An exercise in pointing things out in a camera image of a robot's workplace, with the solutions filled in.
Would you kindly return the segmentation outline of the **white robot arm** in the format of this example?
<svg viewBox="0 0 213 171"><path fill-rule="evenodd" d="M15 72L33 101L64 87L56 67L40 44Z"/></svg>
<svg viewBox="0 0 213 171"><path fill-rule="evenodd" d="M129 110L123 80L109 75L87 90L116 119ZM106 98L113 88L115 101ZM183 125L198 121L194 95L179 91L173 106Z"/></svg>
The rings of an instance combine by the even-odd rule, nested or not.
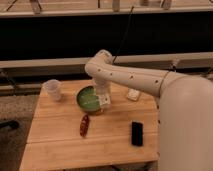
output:
<svg viewBox="0 0 213 171"><path fill-rule="evenodd" d="M178 72L121 67L100 50L86 63L98 85L108 81L159 99L158 171L213 171L213 82Z"/></svg>

